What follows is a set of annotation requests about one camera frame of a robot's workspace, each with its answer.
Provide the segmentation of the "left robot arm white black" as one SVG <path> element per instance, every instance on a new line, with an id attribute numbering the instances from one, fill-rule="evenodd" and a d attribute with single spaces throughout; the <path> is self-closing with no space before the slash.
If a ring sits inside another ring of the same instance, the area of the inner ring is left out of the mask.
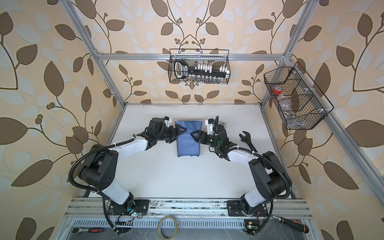
<path id="1" fill-rule="evenodd" d="M 152 118 L 142 133 L 129 140 L 109 146 L 95 145 L 90 152 L 78 159 L 69 171 L 68 180 L 76 188 L 99 194 L 103 199 L 124 205 L 130 192 L 115 179 L 117 165 L 133 154 L 149 150 L 158 141 L 168 144 L 187 131 L 185 127 L 171 125 L 172 119 Z"/>

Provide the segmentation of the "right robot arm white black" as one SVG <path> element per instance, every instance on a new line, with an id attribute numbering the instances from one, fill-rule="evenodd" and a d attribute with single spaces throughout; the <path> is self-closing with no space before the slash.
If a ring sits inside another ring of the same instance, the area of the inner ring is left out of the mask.
<path id="1" fill-rule="evenodd" d="M 239 134 L 241 141 L 248 145 L 247 148 L 231 142 L 223 125 L 212 127 L 208 133 L 193 132 L 191 136 L 195 142 L 213 148 L 219 158 L 250 168 L 255 187 L 241 196 L 244 211 L 270 203 L 274 199 L 286 199 L 290 196 L 292 180 L 285 168 L 273 152 L 258 153 L 250 133 L 243 131 Z"/>

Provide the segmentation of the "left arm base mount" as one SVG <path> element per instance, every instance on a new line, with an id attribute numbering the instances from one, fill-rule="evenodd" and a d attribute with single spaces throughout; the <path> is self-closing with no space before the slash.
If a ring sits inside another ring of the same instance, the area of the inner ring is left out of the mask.
<path id="1" fill-rule="evenodd" d="M 141 216 L 146 215 L 149 210 L 150 200 L 127 200 L 124 204 L 118 205 L 112 202 L 109 207 L 108 214 L 113 216 L 129 215 L 133 213 Z"/>

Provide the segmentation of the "light blue wrapping paper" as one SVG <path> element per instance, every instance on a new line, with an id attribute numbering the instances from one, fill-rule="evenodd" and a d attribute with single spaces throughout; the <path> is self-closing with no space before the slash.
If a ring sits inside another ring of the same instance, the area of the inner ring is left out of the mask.
<path id="1" fill-rule="evenodd" d="M 177 137 L 178 157 L 199 157 L 200 144 L 191 136 L 192 133 L 201 130 L 202 121 L 176 121 L 176 124 L 186 129 L 184 133 Z"/>

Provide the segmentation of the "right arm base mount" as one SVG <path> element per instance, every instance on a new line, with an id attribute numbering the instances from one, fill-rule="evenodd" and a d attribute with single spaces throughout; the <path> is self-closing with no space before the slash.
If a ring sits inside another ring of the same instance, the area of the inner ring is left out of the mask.
<path id="1" fill-rule="evenodd" d="M 255 207 L 248 207 L 245 201 L 229 200 L 227 201 L 227 210 L 230 217 L 267 217 L 268 210 L 262 204 Z"/>

